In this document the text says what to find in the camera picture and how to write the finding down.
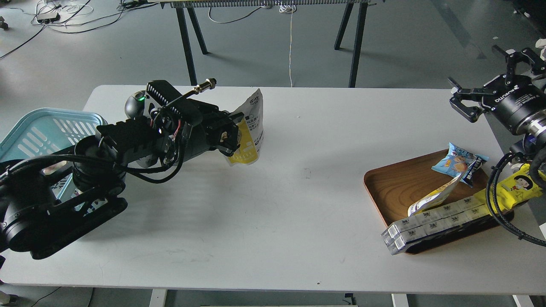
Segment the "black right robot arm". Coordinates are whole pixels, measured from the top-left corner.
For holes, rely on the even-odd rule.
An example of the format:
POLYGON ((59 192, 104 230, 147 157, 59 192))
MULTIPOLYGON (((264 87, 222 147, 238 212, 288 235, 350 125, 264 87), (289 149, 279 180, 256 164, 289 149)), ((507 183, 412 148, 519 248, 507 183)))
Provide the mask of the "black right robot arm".
POLYGON ((485 204, 493 219, 518 239, 544 246, 544 240, 521 231, 501 213, 497 183, 505 166, 515 161, 527 163, 534 187, 545 189, 542 173, 545 165, 546 96, 545 88, 538 86, 538 82, 545 78, 545 61, 528 47, 521 51, 505 51, 493 45, 492 50, 505 59, 506 72, 476 89, 464 89, 453 78, 448 78, 453 86, 449 103, 472 123, 483 113, 491 113, 511 134, 524 136, 492 167, 485 188, 485 204))

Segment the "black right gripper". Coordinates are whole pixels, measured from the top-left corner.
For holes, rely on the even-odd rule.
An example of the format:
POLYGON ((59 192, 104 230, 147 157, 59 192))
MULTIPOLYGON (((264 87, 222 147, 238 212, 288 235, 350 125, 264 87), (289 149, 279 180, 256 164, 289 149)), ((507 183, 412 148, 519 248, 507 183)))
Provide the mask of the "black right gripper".
POLYGON ((545 60, 529 47, 521 51, 505 51, 498 45, 493 45, 491 50, 505 58, 505 76, 499 75, 488 82, 486 88, 479 89, 464 89, 449 76, 448 81, 454 90, 449 99, 451 107, 471 123, 475 123, 483 113, 491 111, 512 135, 544 135, 546 96, 531 80, 545 78, 545 60), (522 62, 530 66, 531 78, 525 75, 516 76, 517 64, 522 62), (463 101, 478 102, 479 107, 466 106, 463 101))

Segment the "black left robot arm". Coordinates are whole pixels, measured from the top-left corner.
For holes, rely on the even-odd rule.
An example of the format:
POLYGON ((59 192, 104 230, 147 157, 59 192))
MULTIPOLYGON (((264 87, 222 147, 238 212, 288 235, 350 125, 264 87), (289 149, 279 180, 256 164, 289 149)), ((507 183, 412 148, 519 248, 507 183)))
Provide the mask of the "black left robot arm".
POLYGON ((126 120, 64 150, 1 163, 1 251, 43 260, 127 208, 127 174, 160 184, 204 152, 234 155, 244 113, 193 99, 215 87, 214 78, 187 93, 148 82, 125 102, 126 120))

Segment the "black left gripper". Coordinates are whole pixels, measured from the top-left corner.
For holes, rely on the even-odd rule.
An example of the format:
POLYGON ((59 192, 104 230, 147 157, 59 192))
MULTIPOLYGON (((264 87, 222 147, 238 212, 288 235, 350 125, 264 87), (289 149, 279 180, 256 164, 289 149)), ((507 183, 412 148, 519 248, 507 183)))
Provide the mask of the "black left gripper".
POLYGON ((215 79, 207 79, 184 94, 166 80, 146 85, 145 116, 152 128, 166 135, 166 162, 181 165, 209 150, 232 157, 239 149, 238 123, 244 113, 220 111, 216 105, 193 99, 216 84, 215 79))

